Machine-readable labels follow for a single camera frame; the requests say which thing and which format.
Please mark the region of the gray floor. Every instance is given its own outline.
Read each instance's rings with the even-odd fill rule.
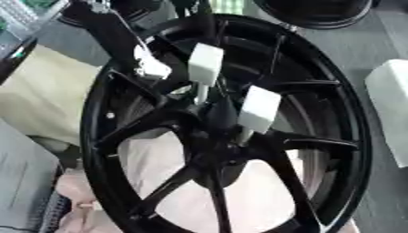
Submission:
[[[383,62],[393,58],[408,59],[407,8],[408,3],[404,5],[403,0],[383,0],[377,10],[348,28],[301,30],[302,35],[320,47],[349,77],[370,120],[374,152],[372,179],[355,214],[362,233],[408,231],[408,169],[397,168],[364,86],[364,78]],[[160,21],[166,13],[164,10],[154,17]],[[96,66],[107,61],[107,55],[85,31],[70,26],[52,24],[41,43]]]

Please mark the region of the pink cloth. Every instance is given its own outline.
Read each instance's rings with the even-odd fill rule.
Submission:
[[[182,152],[179,140],[172,133],[161,135],[155,139],[129,139],[118,149],[118,155],[129,182],[142,198],[150,194],[183,165]],[[233,204],[229,205],[231,206],[230,209],[233,210],[229,214],[230,218],[235,220],[234,232],[261,232],[264,230],[253,231],[254,226],[257,226],[257,229],[261,226],[256,220],[264,218],[263,222],[269,224],[275,222],[276,225],[291,218],[291,214],[294,212],[294,209],[291,209],[291,200],[286,198],[290,194],[282,191],[286,188],[280,185],[281,181],[278,176],[271,173],[271,171],[268,173],[266,171],[262,172],[262,169],[258,165],[255,169],[252,169],[255,173],[251,176],[245,174],[248,171],[243,172],[240,176],[241,183],[237,181],[235,187],[226,188],[229,189],[226,190],[229,204]],[[256,199],[264,197],[254,198],[256,193],[251,192],[252,189],[256,190],[257,188],[255,183],[260,182],[262,179],[266,179],[266,183],[275,183],[273,187],[275,189],[272,190],[275,201],[271,201],[271,204],[274,205],[271,208],[279,209],[279,215],[272,215],[273,213],[269,209],[264,209],[266,205],[259,206]],[[56,233],[121,232],[105,211],[101,208],[95,208],[97,200],[83,171],[68,170],[58,180],[56,190],[59,194],[72,200],[72,211],[62,219],[60,229]],[[209,201],[207,205],[205,201],[209,195],[207,189],[194,187],[194,184],[187,184],[179,188],[175,193],[178,196],[168,196],[158,206],[157,212],[160,216],[194,232],[218,232],[216,228],[212,228],[210,225],[210,223],[217,222],[217,220],[216,217],[211,215],[211,212],[214,212],[211,211],[213,208],[212,202]],[[190,208],[189,212],[186,216],[183,216],[180,212],[185,212],[184,209],[186,208]],[[283,209],[288,210],[286,216],[282,214]],[[258,213],[260,215],[254,217],[252,210],[260,211]],[[350,222],[340,232],[358,233],[359,231],[353,222]]]
[[[56,233],[119,233],[121,230],[105,211],[94,209],[97,201],[83,171],[68,170],[56,184],[56,191],[72,201],[72,211]]]

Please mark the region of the black wheel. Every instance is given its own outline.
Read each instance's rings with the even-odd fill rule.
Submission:
[[[185,66],[203,33],[188,18],[159,25],[143,37],[153,38],[147,40],[148,46],[174,68],[171,77],[144,82],[121,73],[111,62],[87,98],[81,143],[98,200],[124,232],[191,232],[160,216],[156,207],[175,189],[205,176],[219,232],[232,232],[219,172],[259,159],[275,169],[296,205],[292,219],[264,232],[337,232],[357,208],[372,165],[369,128],[351,85],[327,56],[299,35],[245,16],[215,17],[217,43],[226,56],[220,77],[225,82],[214,92],[225,91],[236,108],[250,85],[280,93],[280,123],[265,136],[255,135],[246,147],[232,139],[240,127],[220,134],[209,126],[206,114],[224,95],[214,94],[207,105],[192,107],[195,88],[187,80]],[[173,91],[182,86],[191,89],[174,96]],[[142,200],[112,155],[125,139],[160,127],[178,136],[186,166]],[[199,152],[209,148],[210,153],[201,156]],[[289,160],[287,151],[293,149],[303,157],[304,177],[296,174]]]

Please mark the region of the wheel spoke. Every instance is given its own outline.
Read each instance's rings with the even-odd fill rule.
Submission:
[[[217,212],[219,232],[232,232],[230,215],[227,208],[227,199],[225,198],[225,191],[221,184],[221,172],[217,168],[212,168],[209,172],[209,192]]]
[[[340,139],[330,139],[287,133],[274,130],[270,135],[272,140],[282,142],[285,150],[290,149],[318,149],[322,151],[354,151],[358,150],[358,143]]]
[[[189,162],[186,166],[166,180],[162,185],[156,188],[150,195],[144,198],[141,201],[141,204],[132,208],[129,212],[130,216],[139,214],[147,216],[153,215],[161,200],[193,178],[198,177],[198,175],[199,169],[195,162]]]
[[[127,76],[116,70],[111,70],[109,76],[112,78],[118,77],[128,81],[138,91],[138,94],[146,98],[146,100],[153,106],[160,106],[166,102],[164,96],[135,76]]]
[[[158,128],[171,121],[176,121],[184,127],[199,123],[189,113],[167,111],[164,108],[158,108],[100,138],[96,142],[95,147],[101,151],[105,150],[108,153],[112,153],[127,138],[150,129]]]
[[[306,190],[299,180],[288,155],[284,152],[284,150],[279,151],[273,149],[273,147],[270,145],[270,141],[265,136],[257,135],[254,136],[253,139],[258,141],[258,145],[264,148],[260,159],[267,162],[274,168],[282,182],[291,193],[296,206],[296,220],[298,220],[301,225],[310,225],[319,228],[321,226],[319,217],[317,216],[316,211],[314,210]]]
[[[324,91],[333,90],[340,86],[339,81],[329,80],[309,80],[309,81],[293,81],[273,84],[261,84],[264,88],[270,91],[289,95],[302,92],[320,93]]]

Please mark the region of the black wheel rim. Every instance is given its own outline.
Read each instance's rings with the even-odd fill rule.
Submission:
[[[299,93],[311,93],[320,101],[327,101],[334,112],[334,122],[338,125],[336,130],[338,139],[307,137],[275,130],[269,139],[256,136],[251,141],[254,147],[260,148],[258,152],[255,152],[256,155],[265,155],[272,151],[271,153],[279,157],[278,161],[261,156],[261,159],[274,167],[279,174],[285,170],[285,173],[289,171],[293,175],[293,168],[285,159],[284,150],[277,150],[279,147],[285,147],[284,149],[318,148],[328,151],[331,160],[336,161],[335,165],[327,170],[328,173],[334,172],[335,176],[331,179],[330,190],[322,191],[325,194],[324,198],[313,197],[309,200],[297,178],[294,176],[280,177],[294,197],[296,213],[295,217],[287,223],[267,232],[336,232],[357,208],[366,189],[372,163],[368,125],[351,85],[330,59],[314,45],[278,25],[237,15],[216,15],[216,18],[219,23],[220,46],[226,49],[226,63],[230,60],[230,64],[225,65],[223,74],[230,74],[231,72],[237,74],[238,69],[240,72],[247,72],[247,76],[250,74],[255,78],[261,76],[264,73],[265,64],[258,64],[256,61],[251,62],[246,59],[246,56],[240,56],[240,52],[256,51],[255,53],[259,55],[263,53],[263,57],[268,58],[270,53],[273,53],[273,49],[276,49],[277,38],[284,35],[286,40],[278,48],[281,57],[288,57],[311,76],[301,82],[284,80],[277,85],[267,86],[268,80],[265,84],[260,83],[259,85],[283,93],[294,103],[300,101],[296,97]],[[185,41],[186,38],[199,40],[202,36],[199,28],[196,28],[194,22],[189,19],[179,19],[159,25],[146,32],[144,37],[147,38],[152,35],[156,36],[154,39],[148,40],[150,41],[148,45],[152,51],[157,52],[158,56],[161,54],[159,51],[167,50],[167,52],[177,56],[179,60],[184,61],[186,61],[188,49],[178,48],[177,42]],[[90,184],[105,211],[125,232],[138,232],[141,229],[147,232],[190,232],[171,224],[155,213],[154,208],[152,211],[148,207],[149,203],[157,204],[163,195],[186,182],[185,178],[188,177],[185,177],[186,174],[194,175],[196,170],[192,167],[195,164],[180,170],[177,174],[179,177],[173,177],[179,183],[168,183],[167,186],[163,187],[170,188],[164,192],[158,189],[149,201],[142,202],[129,185],[120,164],[107,155],[114,154],[118,143],[127,137],[156,128],[158,125],[176,130],[172,128],[175,123],[180,124],[179,127],[189,128],[193,126],[191,124],[186,125],[186,122],[192,122],[197,126],[200,122],[196,121],[196,118],[190,113],[168,111],[169,115],[163,118],[162,114],[151,111],[148,113],[148,118],[154,120],[146,122],[144,121],[146,117],[137,120],[137,122],[140,122],[140,119],[143,121],[143,127],[130,124],[124,127],[125,130],[117,130],[115,129],[116,124],[112,124],[113,127],[110,127],[107,122],[109,120],[105,117],[108,111],[112,111],[108,100],[116,95],[115,91],[111,91],[111,87],[115,85],[115,80],[124,81],[127,85],[127,82],[130,81],[132,88],[136,87],[134,90],[146,98],[152,106],[162,106],[163,95],[161,94],[168,93],[188,82],[182,78],[181,80],[170,78],[166,83],[158,84],[155,91],[149,87],[146,87],[148,91],[144,91],[145,86],[135,81],[137,79],[129,79],[113,70],[119,70],[113,63],[104,67],[89,93],[84,108],[81,143],[84,152],[84,166]],[[183,144],[191,145],[190,137],[185,137],[183,131],[178,132],[178,135]],[[265,140],[271,140],[276,145],[274,147],[265,146]],[[211,174],[216,176],[217,171],[213,170]],[[220,207],[218,209],[220,232],[230,232],[230,224],[225,214],[226,210],[222,207],[223,198],[219,195],[215,199]]]

